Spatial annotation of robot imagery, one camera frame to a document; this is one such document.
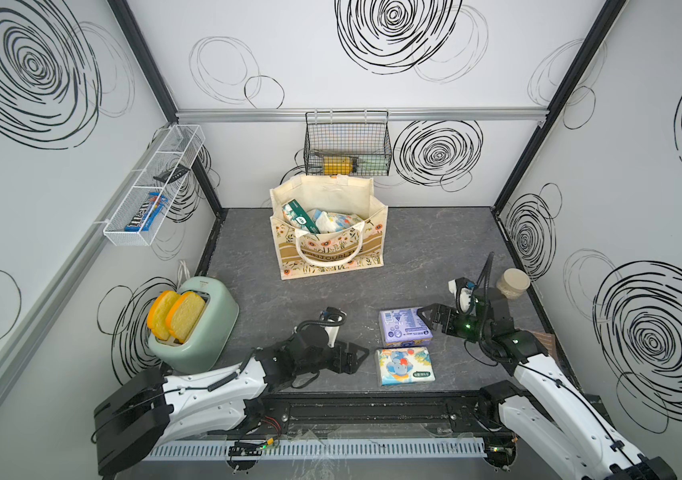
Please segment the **purple tissue pack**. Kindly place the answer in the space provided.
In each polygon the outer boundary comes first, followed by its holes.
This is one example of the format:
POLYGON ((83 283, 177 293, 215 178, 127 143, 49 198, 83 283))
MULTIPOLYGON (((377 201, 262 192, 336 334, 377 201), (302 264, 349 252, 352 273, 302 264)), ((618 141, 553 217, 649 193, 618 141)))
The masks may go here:
POLYGON ((382 343, 387 348, 428 345, 431 329, 418 316, 416 307, 383 310, 379 313, 382 343))

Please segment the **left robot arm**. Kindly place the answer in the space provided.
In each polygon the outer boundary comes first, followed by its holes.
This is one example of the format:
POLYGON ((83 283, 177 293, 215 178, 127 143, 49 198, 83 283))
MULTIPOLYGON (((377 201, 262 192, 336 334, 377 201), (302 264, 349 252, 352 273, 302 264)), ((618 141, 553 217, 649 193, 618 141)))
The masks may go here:
POLYGON ((158 367, 144 370, 94 410, 98 473, 113 476, 174 440, 245 428, 258 418, 260 397, 289 388, 304 374, 354 374, 369 354, 309 325, 229 367, 170 376, 158 367))

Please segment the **green tissue pack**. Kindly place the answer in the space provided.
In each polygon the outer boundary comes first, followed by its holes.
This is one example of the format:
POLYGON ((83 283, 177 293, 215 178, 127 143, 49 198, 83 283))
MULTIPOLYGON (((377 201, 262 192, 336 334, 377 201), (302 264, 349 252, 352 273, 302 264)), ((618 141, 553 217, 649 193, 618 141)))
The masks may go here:
POLYGON ((319 234, 318 228, 313 217, 296 200, 291 199, 281 207, 284 220, 296 229, 304 230, 313 234, 319 234))

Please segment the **floral canvas tote bag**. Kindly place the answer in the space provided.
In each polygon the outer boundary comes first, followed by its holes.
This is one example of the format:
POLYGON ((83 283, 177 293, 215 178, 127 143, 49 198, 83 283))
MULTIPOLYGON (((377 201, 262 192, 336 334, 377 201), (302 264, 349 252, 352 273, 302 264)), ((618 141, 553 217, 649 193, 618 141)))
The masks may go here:
POLYGON ((298 175, 270 191, 274 248, 283 280, 309 278, 384 265, 388 207, 371 179, 298 175), (281 207, 296 199, 314 210, 356 214, 363 221, 340 232, 313 234, 284 220, 281 207))

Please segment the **elephant tissue pack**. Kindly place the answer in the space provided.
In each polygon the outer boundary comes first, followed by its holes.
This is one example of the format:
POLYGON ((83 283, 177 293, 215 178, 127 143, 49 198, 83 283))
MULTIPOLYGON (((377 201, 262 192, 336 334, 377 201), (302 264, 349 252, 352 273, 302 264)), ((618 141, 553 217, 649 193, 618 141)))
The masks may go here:
POLYGON ((322 234, 340 232, 363 221, 356 214, 342 214, 325 210, 314 210, 312 218, 322 234))
POLYGON ((436 379, 426 347, 380 349, 376 351, 376 362, 382 386, 429 383, 436 379))

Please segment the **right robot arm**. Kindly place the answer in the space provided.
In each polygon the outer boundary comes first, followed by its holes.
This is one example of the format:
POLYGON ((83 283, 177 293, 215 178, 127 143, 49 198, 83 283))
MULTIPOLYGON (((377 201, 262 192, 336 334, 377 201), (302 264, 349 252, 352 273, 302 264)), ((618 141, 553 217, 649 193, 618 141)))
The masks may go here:
POLYGON ((486 425, 514 432, 563 479, 675 478, 663 458, 646 456, 599 413, 532 332, 515 325, 498 289, 460 286, 455 300, 417 314, 429 328, 476 344, 510 375, 480 391, 486 425))

